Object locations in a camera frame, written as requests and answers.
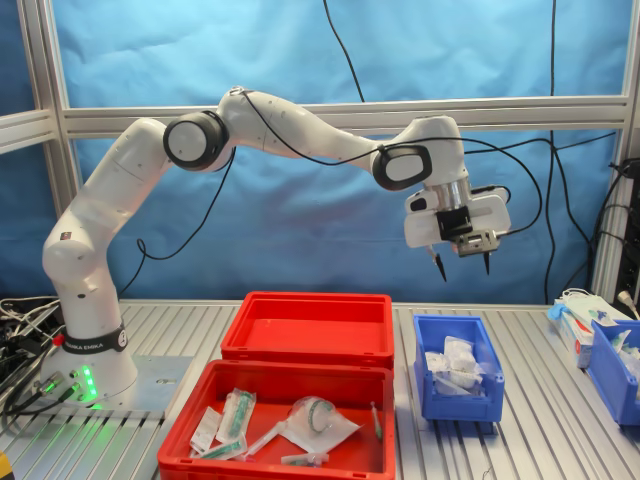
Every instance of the sterile package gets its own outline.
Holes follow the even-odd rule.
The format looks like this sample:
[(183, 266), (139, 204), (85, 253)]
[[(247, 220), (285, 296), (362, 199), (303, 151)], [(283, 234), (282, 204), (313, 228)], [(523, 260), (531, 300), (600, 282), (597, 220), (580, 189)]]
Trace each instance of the sterile package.
[(593, 348), (593, 329), (591, 324), (585, 324), (577, 319), (569, 309), (556, 300), (556, 304), (549, 309), (547, 316), (555, 325), (564, 346), (569, 350), (578, 368), (587, 368), (591, 361)]
[(628, 353), (636, 360), (640, 360), (640, 348), (638, 347), (630, 347), (629, 345), (623, 345), (622, 351)]
[(209, 460), (229, 460), (230, 458), (237, 457), (246, 451), (247, 440), (244, 438), (244, 434), (240, 434), (240, 436), (233, 442), (216, 445), (212, 449), (204, 452), (200, 458)]
[(473, 357), (473, 344), (455, 337), (444, 339), (444, 356), (449, 360), (452, 370), (473, 373), (476, 359)]
[(298, 400), (282, 436), (309, 453), (327, 453), (360, 427), (319, 397)]
[(616, 337), (611, 340), (611, 346), (616, 351), (616, 353), (620, 353), (622, 347), (624, 347), (624, 341), (627, 339), (631, 330), (625, 330), (624, 332), (620, 332)]
[(432, 372), (448, 372), (451, 370), (449, 360), (442, 353), (426, 352), (424, 354), (427, 361), (427, 368)]
[[(620, 351), (618, 355), (620, 355), (620, 360), (622, 360), (624, 366), (627, 367), (629, 373), (636, 377), (636, 381), (640, 383), (640, 360), (625, 351)], [(636, 392), (636, 400), (640, 400), (640, 388), (638, 392)]]
[(287, 455), (282, 457), (280, 461), (282, 465), (320, 467), (329, 461), (329, 455), (326, 453), (303, 453), (302, 455)]
[(591, 295), (584, 290), (565, 290), (559, 301), (571, 310), (574, 317), (589, 326), (592, 320), (603, 327), (616, 326), (616, 320), (631, 320), (624, 313), (609, 305), (604, 298)]
[(195, 433), (191, 437), (189, 444), (198, 454), (202, 454), (211, 448), (211, 443), (216, 437), (218, 427), (220, 426), (220, 420), (222, 415), (216, 412), (213, 408), (207, 407), (202, 416), (202, 420), (198, 424)]
[(473, 343), (445, 337), (444, 354), (425, 352), (425, 360), (440, 395), (485, 395), (482, 387), (485, 372), (473, 356)]
[(220, 443), (231, 443), (240, 435), (246, 435), (255, 405), (255, 394), (234, 388), (224, 402), (222, 422), (220, 422), (216, 440)]
[(444, 378), (442, 372), (434, 374), (433, 379), (436, 385), (436, 392), (440, 395), (471, 395), (464, 388)]

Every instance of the connector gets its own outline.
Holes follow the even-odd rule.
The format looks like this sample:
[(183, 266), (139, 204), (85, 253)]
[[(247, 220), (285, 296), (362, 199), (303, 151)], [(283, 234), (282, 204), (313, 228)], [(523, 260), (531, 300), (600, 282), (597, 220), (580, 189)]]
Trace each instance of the connector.
[(79, 388), (80, 388), (80, 384), (78, 382), (75, 382), (73, 385), (67, 388), (62, 395), (60, 395), (60, 398), (58, 398), (58, 401), (60, 403), (65, 402), (66, 400), (69, 399), (69, 397), (71, 397), (74, 393), (76, 393)]
[(640, 315), (638, 315), (638, 309), (636, 305), (633, 303), (633, 299), (627, 290), (623, 290), (618, 294), (618, 300), (623, 305), (629, 307), (629, 309), (633, 312), (633, 315), (636, 317), (636, 320), (640, 320)]
[(51, 392), (53, 392), (56, 389), (58, 385), (62, 383), (63, 379), (64, 377), (62, 376), (62, 374), (60, 372), (56, 372), (53, 375), (51, 375), (47, 379), (47, 381), (40, 386), (39, 391), (43, 395), (49, 395)]

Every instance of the aluminum frame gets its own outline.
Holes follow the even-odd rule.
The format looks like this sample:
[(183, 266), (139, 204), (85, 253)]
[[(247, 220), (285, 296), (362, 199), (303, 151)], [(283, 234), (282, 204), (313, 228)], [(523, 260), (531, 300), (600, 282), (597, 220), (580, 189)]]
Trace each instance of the aluminum frame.
[[(71, 108), (68, 101), (51, 0), (17, 0), (36, 111), (0, 117), (0, 153), (42, 143), (53, 201), (61, 215), (82, 183), (74, 139), (113, 138), (140, 117), (164, 123), (215, 106)], [(636, 116), (640, 0), (633, 1), (622, 95), (513, 97), (410, 102), (305, 105), (329, 124), (359, 135), (393, 135), (412, 119), (450, 115), (465, 130), (619, 129), (615, 163), (640, 153)], [(613, 201), (628, 205), (631, 182), (621, 181)], [(624, 235), (627, 214), (610, 209), (605, 228)], [(607, 300), (615, 294), (621, 245), (601, 242), (593, 288)]]

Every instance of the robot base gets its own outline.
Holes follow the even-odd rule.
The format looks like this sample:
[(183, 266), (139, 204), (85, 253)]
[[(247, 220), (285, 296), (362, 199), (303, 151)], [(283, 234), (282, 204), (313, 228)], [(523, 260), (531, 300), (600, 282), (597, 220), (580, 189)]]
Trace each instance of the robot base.
[(84, 356), (57, 349), (43, 362), (41, 383), (44, 385), (51, 378), (60, 383), (35, 407), (46, 406), (75, 383), (79, 385), (77, 392), (62, 405), (81, 407), (75, 415), (108, 410), (127, 414), (156, 412), (162, 416), (173, 405), (192, 360), (193, 357), (129, 356), (126, 351), (113, 350)]
[(81, 408), (76, 415), (90, 415), (92, 410), (113, 411), (111, 416), (154, 412), (164, 417), (180, 393), (193, 357), (133, 355), (138, 378), (124, 392)]

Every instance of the green led light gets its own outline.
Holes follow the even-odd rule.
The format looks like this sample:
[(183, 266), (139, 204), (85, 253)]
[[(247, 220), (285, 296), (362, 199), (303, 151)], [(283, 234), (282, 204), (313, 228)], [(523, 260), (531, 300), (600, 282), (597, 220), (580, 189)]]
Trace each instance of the green led light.
[(87, 382), (87, 388), (89, 389), (89, 395), (87, 395), (83, 401), (90, 402), (98, 396), (98, 390), (96, 390), (93, 376), (91, 375), (91, 369), (87, 365), (82, 366), (82, 372), (84, 373), (85, 382)]

